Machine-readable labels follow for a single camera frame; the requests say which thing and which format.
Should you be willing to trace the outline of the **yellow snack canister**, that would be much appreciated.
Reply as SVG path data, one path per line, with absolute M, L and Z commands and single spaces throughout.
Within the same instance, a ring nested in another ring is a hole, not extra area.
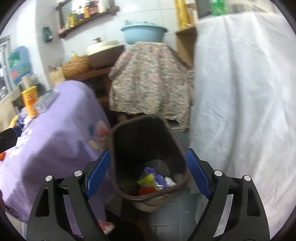
M 24 91 L 22 91 L 23 102 L 25 104 L 25 109 L 27 115 L 30 118 L 35 118 L 38 115 L 36 109 L 36 102 L 38 100 L 38 91 L 36 86 L 32 86 Z

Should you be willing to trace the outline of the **orange foam fruit net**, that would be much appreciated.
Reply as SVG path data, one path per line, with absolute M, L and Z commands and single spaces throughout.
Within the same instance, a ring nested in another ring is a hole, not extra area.
M 142 186 L 138 190 L 138 193 L 139 193 L 139 196 L 142 196 L 142 195 L 151 194 L 151 193 L 154 193 L 154 192 L 157 192 L 157 191 L 159 191 L 159 190 L 156 189 L 155 187 L 152 187 L 152 186 Z

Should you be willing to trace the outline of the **brown plastic trash bin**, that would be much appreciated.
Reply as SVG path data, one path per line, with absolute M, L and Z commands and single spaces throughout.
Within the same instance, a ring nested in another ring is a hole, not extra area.
M 189 179 L 185 152 L 173 136 L 168 122 L 158 116 L 142 115 L 114 126 L 109 150 L 116 194 L 140 211 L 160 209 L 181 192 Z M 170 178 L 175 185 L 141 194 L 138 181 L 144 177 L 146 167 Z

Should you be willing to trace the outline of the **blue snack wrapper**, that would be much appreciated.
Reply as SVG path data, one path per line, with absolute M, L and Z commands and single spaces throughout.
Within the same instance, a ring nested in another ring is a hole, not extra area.
M 145 167 L 142 174 L 140 175 L 137 183 L 141 186 L 154 187 L 156 190 L 162 190 L 168 188 L 165 181 L 165 177 L 160 175 L 156 169 L 151 167 Z

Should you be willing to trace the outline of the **purple floral tablecloth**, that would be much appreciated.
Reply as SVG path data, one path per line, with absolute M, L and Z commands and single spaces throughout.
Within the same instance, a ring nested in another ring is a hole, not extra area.
M 47 176 L 66 178 L 103 152 L 98 129 L 110 130 L 93 90 L 64 81 L 56 99 L 34 118 L 1 162 L 1 192 L 7 212 L 28 224 L 34 200 Z

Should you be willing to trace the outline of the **white sheet cover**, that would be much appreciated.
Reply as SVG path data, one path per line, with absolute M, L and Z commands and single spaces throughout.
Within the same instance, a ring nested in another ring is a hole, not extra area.
M 190 146 L 253 179 L 274 237 L 295 207 L 295 33 L 280 13 L 197 24 Z

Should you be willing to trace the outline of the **blue water jug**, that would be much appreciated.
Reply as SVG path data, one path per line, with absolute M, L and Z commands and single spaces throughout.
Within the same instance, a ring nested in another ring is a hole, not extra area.
M 25 75 L 32 75 L 33 69 L 28 48 L 20 46 L 11 51 L 9 66 L 11 79 L 15 85 L 18 85 Z

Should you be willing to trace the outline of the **beige utensil holder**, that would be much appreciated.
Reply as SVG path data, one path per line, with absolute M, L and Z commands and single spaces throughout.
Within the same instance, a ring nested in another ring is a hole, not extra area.
M 48 65 L 49 69 L 49 78 L 54 86 L 66 80 L 62 67 L 52 67 Z

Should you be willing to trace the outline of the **woven wicker basin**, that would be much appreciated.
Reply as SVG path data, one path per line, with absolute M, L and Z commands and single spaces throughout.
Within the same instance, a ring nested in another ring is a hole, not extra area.
M 67 79 L 88 71 L 92 67 L 88 56 L 84 55 L 78 56 L 77 58 L 62 64 L 61 68 L 65 78 Z

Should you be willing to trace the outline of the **yellow dish soap bottle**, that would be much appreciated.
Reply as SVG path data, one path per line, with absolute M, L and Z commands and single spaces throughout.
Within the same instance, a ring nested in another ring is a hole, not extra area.
M 76 52 L 71 51 L 70 60 L 72 61 L 78 58 L 79 58 L 79 55 Z

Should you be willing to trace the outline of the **paisley patterned cloth cover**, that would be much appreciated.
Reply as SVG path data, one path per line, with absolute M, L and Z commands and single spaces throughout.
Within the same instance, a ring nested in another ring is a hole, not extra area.
M 169 45 L 135 43 L 119 56 L 108 77 L 112 111 L 158 115 L 189 127 L 194 72 Z

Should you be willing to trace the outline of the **brown box with white lid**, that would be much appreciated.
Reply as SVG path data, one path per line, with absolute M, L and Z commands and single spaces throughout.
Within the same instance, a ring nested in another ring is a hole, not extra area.
M 97 38 L 94 41 L 96 41 L 94 44 L 86 48 L 86 55 L 91 67 L 96 70 L 113 66 L 125 51 L 125 45 L 116 40 L 102 41 Z

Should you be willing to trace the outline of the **light blue plastic basin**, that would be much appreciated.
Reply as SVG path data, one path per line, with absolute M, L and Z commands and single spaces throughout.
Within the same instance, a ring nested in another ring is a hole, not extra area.
M 135 22 L 125 24 L 121 29 L 126 44 L 133 45 L 137 42 L 161 43 L 168 29 L 152 23 Z

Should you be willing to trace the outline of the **dark wooden wall shelf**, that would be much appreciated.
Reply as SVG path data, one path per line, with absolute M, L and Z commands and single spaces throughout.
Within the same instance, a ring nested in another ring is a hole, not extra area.
M 59 33 L 59 38 L 64 39 L 70 32 L 73 32 L 74 30 L 77 30 L 78 28 L 86 25 L 87 23 L 90 23 L 91 21 L 97 20 L 99 18 L 103 18 L 104 16 L 107 15 L 116 15 L 118 11 L 120 11 L 120 7 L 115 5 L 114 0 L 109 0 L 107 3 L 109 4 L 109 8 L 107 10 L 103 11 L 102 13 L 96 12 L 92 14 L 87 14 L 88 17 L 83 18 L 82 20 L 78 20 L 78 17 L 74 18 L 74 14 L 70 16 L 69 20 L 69 27 L 66 27 L 65 21 L 63 19 L 63 10 L 62 7 L 69 3 L 70 0 L 66 0 L 63 2 L 58 3 L 56 10 L 59 13 L 59 20 L 60 20 L 60 33 Z

